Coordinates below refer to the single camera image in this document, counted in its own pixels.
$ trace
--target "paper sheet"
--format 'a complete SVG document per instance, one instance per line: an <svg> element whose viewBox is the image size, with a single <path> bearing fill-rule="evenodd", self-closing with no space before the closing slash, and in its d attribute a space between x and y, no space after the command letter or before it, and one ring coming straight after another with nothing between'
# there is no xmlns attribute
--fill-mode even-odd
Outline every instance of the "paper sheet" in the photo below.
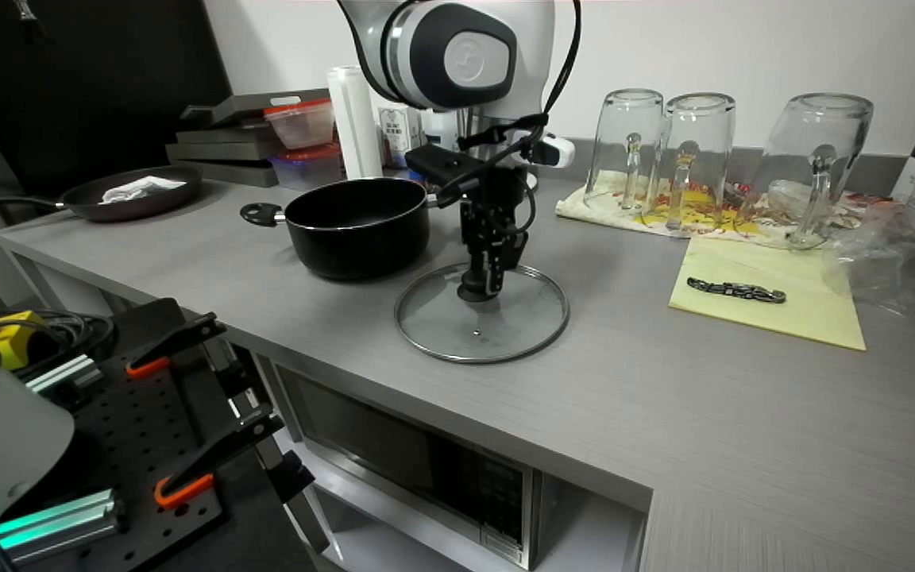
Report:
<svg viewBox="0 0 915 572"><path fill-rule="evenodd" d="M781 290L789 301L762 307L711 295L688 290L687 276ZM679 263L669 309L849 349L866 349L849 276L831 252L781 252L751 243L697 236L688 240L687 257Z"/></svg>

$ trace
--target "white container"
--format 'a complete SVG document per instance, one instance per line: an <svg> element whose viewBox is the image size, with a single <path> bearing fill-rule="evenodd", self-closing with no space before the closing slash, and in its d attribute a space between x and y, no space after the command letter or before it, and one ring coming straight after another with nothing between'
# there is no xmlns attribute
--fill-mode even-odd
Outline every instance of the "white container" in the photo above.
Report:
<svg viewBox="0 0 915 572"><path fill-rule="evenodd" d="M381 179L381 135L370 120L368 85L360 70L333 68L328 74L337 139L347 179Z"/></svg>
<svg viewBox="0 0 915 572"><path fill-rule="evenodd" d="M264 109L264 117L287 151L310 151L310 147L328 147L333 139L329 98Z"/></svg>

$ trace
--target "gray countertop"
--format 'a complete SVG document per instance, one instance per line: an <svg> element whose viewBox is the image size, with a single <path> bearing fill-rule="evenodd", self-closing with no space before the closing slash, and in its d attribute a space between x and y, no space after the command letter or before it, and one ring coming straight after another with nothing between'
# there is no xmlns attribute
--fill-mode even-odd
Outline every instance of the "gray countertop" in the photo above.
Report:
<svg viewBox="0 0 915 572"><path fill-rule="evenodd" d="M400 293L465 262L458 212L432 212L405 274L314 281L287 228L237 208L287 188L208 188L189 209L90 225L52 218L0 243L142 301L216 313L250 349L378 407L648 512L644 572L915 572L915 318L860 309L866 353L666 309L683 243L554 218L523 263L554 276L565 334L506 366L448 366L402 345Z"/></svg>

